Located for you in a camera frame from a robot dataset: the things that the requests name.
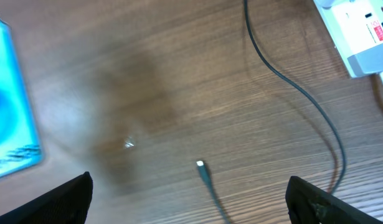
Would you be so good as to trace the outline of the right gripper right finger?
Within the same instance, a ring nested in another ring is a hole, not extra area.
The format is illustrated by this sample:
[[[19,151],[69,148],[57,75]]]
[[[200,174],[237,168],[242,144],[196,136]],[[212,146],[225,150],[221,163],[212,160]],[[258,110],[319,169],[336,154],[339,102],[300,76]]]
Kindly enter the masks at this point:
[[[383,224],[297,176],[290,177],[285,200],[292,224]]]

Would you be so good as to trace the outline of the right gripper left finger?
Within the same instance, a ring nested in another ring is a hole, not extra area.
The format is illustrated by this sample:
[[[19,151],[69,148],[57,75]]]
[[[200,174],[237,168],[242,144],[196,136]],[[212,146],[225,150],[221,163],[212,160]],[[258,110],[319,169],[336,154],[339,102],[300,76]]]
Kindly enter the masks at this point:
[[[92,201],[89,172],[0,216],[0,224],[84,224]]]

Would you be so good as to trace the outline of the teal screen smartphone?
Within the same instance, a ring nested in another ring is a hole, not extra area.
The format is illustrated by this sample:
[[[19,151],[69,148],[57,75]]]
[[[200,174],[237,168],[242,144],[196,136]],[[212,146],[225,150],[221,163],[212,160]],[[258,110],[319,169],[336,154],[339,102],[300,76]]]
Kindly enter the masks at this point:
[[[43,158],[11,29],[0,20],[0,178],[35,166]]]

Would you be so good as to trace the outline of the white power strip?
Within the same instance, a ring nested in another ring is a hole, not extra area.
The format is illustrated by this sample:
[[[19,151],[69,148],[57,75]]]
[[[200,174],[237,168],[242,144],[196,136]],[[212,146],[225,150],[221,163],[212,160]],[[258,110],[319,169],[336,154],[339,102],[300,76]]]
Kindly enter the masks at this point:
[[[313,2],[350,77],[383,72],[383,0]]]

